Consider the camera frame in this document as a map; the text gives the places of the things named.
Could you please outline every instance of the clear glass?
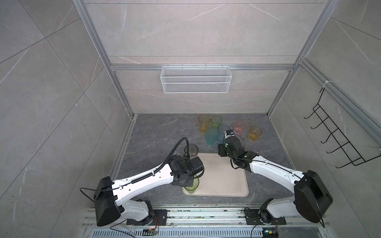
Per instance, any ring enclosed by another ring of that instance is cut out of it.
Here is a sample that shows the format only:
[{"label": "clear glass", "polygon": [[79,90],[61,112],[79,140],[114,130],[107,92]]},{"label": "clear glass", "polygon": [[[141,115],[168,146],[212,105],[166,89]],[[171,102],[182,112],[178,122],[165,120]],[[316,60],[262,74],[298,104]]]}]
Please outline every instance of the clear glass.
[{"label": "clear glass", "polygon": [[217,128],[217,131],[218,131],[217,142],[219,144],[224,143],[224,136],[225,136],[225,132],[227,130],[230,130],[230,127],[226,124],[221,124],[218,126],[218,128]]},{"label": "clear glass", "polygon": [[259,126],[252,126],[249,130],[247,138],[251,141],[256,141],[262,134],[262,129]]},{"label": "clear glass", "polygon": [[185,187],[185,189],[188,191],[188,193],[193,194],[196,191],[196,188],[199,186],[199,184],[200,184],[199,179],[193,179],[193,186]]},{"label": "clear glass", "polygon": [[211,122],[212,122],[212,127],[217,129],[217,127],[221,125],[222,123],[222,118],[219,115],[214,115],[211,118]]},{"label": "clear glass", "polygon": [[205,134],[205,140],[208,146],[213,146],[217,141],[218,131],[215,128],[209,128]]},{"label": "clear glass", "polygon": [[202,114],[199,116],[199,125],[200,125],[200,132],[202,134],[205,134],[210,124],[210,116],[207,114]]},{"label": "clear glass", "polygon": [[[184,147],[184,153],[187,154],[187,145]],[[189,144],[189,156],[196,156],[199,153],[199,148],[195,144]]]},{"label": "clear glass", "polygon": [[233,131],[237,135],[242,135],[243,132],[245,131],[246,127],[247,127],[247,122],[244,121],[244,120],[238,119],[234,123],[234,129],[233,129]]}]

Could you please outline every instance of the black wire rack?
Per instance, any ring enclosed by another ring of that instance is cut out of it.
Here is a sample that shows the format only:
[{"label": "black wire rack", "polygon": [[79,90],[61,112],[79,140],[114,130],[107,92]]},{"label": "black wire rack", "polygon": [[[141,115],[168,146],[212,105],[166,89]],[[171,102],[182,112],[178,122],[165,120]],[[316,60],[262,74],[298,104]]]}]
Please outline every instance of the black wire rack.
[{"label": "black wire rack", "polygon": [[[327,153],[327,154],[330,154],[330,153],[333,153],[333,152],[337,151],[338,149],[341,149],[341,150],[344,152],[344,154],[347,156],[347,158],[350,160],[349,163],[347,163],[347,164],[345,164],[345,165],[343,165],[343,166],[340,166],[340,167],[335,166],[335,167],[336,167],[336,168],[342,168],[342,167],[347,166],[347,165],[349,165],[349,164],[353,164],[354,166],[357,166],[357,165],[366,163],[366,162],[368,162],[368,161],[374,160],[374,159],[376,159],[376,158],[378,158],[378,157],[381,157],[381,154],[380,154],[380,155],[378,155],[378,156],[376,156],[376,157],[373,157],[373,158],[371,158],[371,159],[369,159],[369,160],[365,160],[365,159],[364,159],[364,157],[363,157],[363,156],[356,150],[356,148],[352,145],[352,143],[350,142],[350,140],[348,140],[348,138],[345,136],[345,134],[344,134],[344,133],[340,130],[340,128],[336,125],[336,123],[331,119],[331,117],[330,117],[330,116],[325,112],[325,110],[320,106],[319,102],[320,102],[320,99],[322,98],[323,92],[324,92],[324,88],[322,88],[322,89],[320,90],[320,92],[319,92],[319,93],[321,93],[321,94],[320,94],[319,100],[317,101],[317,104],[313,107],[313,111],[314,111],[314,112],[313,112],[311,115],[309,115],[308,117],[304,117],[304,119],[309,119],[313,114],[316,114],[316,115],[318,116],[318,118],[320,119],[321,122],[320,122],[319,125],[317,125],[316,127],[314,127],[314,128],[311,127],[311,129],[316,129],[318,126],[320,126],[321,124],[323,124],[323,125],[327,128],[327,130],[330,132],[330,134],[328,135],[327,139],[326,139],[324,142],[323,142],[323,141],[320,141],[320,142],[324,144],[324,143],[326,143],[326,142],[328,141],[328,139],[332,136],[332,137],[335,139],[335,141],[337,142],[337,144],[339,145],[338,148],[334,149],[334,150],[331,151],[331,152],[326,151],[326,153]],[[316,112],[319,108],[320,108],[320,109],[324,112],[324,114],[325,114],[325,118],[324,118],[324,119],[322,119],[322,118],[317,114],[317,112]],[[325,122],[328,122],[328,120],[330,120],[330,121],[333,123],[333,125],[334,125],[333,129],[332,129],[332,128],[329,129],[328,126],[326,125]],[[333,134],[333,133],[335,133],[335,132],[336,132],[337,136],[338,136],[338,135],[342,135],[342,136],[345,138],[346,142],[345,142],[344,144],[341,145],[341,144],[339,143],[339,141],[337,140],[337,138],[336,138],[335,135]],[[343,146],[345,146],[345,145],[346,145],[346,146],[351,146],[351,147],[354,149],[354,151],[356,151],[356,153],[358,154],[358,158],[357,158],[357,159],[352,160],[352,159],[349,157],[349,155],[347,154],[347,152],[343,149]]]}]

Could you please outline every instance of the black corrugated tube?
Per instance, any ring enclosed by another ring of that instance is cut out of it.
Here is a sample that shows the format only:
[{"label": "black corrugated tube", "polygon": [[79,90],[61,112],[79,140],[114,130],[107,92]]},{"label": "black corrugated tube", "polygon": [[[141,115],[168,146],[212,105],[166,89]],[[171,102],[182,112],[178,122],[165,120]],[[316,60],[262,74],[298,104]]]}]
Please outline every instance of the black corrugated tube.
[{"label": "black corrugated tube", "polygon": [[[171,152],[169,153],[169,155],[167,156],[167,158],[164,160],[164,162],[159,166],[159,168],[155,169],[154,170],[154,174],[156,174],[157,172],[159,172],[167,163],[168,163],[168,160],[169,158],[171,158],[171,156],[173,155],[174,151],[177,149],[177,146],[179,146],[179,144],[183,141],[183,140],[186,140],[187,142],[187,155],[188,155],[188,158],[191,158],[190,155],[189,155],[189,141],[188,141],[188,138],[187,137],[183,137],[181,138],[177,143],[176,145],[173,147],[173,149],[171,150]],[[151,177],[153,174],[152,173],[149,173],[149,174],[146,174],[146,175],[143,175],[137,179],[134,179],[131,181],[132,184],[134,183],[137,183],[139,181],[142,181],[143,179],[146,179],[146,178],[149,178]]]}]

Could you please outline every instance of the mesh basket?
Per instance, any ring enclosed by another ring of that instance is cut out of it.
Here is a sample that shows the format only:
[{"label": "mesh basket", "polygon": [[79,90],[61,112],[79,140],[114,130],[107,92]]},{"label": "mesh basket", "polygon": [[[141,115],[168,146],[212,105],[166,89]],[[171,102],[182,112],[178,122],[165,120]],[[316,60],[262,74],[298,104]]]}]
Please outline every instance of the mesh basket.
[{"label": "mesh basket", "polygon": [[227,93],[232,79],[229,67],[163,67],[164,93]]}]

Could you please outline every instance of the pink glass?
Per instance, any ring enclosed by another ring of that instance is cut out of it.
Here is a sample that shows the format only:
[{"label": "pink glass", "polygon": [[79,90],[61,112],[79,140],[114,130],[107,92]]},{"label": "pink glass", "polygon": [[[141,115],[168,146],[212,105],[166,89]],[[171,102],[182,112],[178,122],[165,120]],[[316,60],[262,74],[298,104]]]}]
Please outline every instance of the pink glass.
[{"label": "pink glass", "polygon": [[244,120],[238,119],[234,123],[234,129],[233,129],[233,131],[237,135],[242,135],[243,132],[245,131],[246,127],[247,127],[247,122],[244,121]]}]

